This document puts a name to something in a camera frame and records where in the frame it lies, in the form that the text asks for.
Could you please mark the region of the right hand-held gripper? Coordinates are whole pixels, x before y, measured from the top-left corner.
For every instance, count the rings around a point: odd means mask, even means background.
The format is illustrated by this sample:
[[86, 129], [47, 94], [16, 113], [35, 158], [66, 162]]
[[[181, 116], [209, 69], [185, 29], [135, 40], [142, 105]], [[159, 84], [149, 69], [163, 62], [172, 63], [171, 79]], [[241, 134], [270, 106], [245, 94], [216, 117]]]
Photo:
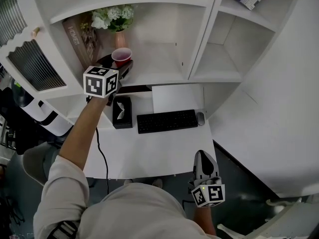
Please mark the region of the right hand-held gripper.
[[193, 177], [189, 184], [190, 193], [198, 208], [213, 207], [225, 201], [225, 185], [219, 175], [218, 164], [204, 150], [195, 154]]

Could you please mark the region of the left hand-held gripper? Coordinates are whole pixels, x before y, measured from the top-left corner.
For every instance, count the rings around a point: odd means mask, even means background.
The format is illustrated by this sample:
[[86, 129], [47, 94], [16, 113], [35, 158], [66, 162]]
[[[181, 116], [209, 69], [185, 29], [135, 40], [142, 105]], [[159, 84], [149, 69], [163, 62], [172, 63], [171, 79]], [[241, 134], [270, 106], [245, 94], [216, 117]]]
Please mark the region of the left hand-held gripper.
[[108, 99], [107, 106], [111, 106], [115, 95], [122, 87], [121, 80], [133, 68], [134, 61], [130, 60], [120, 68], [103, 68], [112, 67], [114, 60], [111, 54], [100, 58], [96, 66], [89, 66], [83, 74], [84, 94]]

